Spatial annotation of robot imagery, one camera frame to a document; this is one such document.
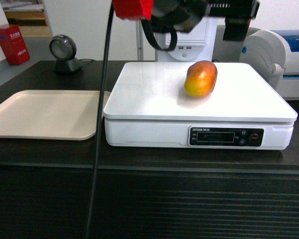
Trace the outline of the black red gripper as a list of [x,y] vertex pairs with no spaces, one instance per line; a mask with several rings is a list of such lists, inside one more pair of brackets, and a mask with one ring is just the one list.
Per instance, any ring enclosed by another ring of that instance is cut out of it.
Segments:
[[149,32],[189,33],[204,17],[225,18],[224,41],[243,42],[258,0],[114,0],[121,19],[138,20]]

